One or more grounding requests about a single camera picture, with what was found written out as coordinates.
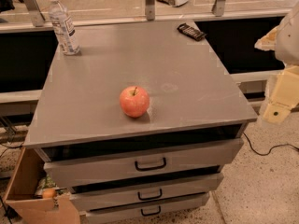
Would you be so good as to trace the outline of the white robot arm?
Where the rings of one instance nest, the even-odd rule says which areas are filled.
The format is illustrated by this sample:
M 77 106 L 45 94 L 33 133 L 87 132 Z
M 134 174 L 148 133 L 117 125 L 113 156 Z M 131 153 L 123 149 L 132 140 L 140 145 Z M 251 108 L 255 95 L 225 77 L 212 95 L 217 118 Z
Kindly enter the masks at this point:
M 268 78 L 260 109 L 264 121 L 280 124 L 299 104 L 299 3 L 254 48 L 273 50 L 276 59 L 285 65 L 281 72 Z

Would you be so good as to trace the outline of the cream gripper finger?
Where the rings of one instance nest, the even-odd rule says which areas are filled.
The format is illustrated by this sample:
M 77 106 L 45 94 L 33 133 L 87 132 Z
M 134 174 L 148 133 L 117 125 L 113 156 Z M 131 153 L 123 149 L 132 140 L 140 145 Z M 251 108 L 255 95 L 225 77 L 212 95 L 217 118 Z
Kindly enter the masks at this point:
M 266 35 L 257 40 L 257 42 L 254 45 L 254 48 L 263 51 L 274 50 L 276 46 L 277 33 L 278 28 L 274 27 Z
M 263 120 L 280 124 L 299 104 L 299 66 L 287 65 L 268 83 Z

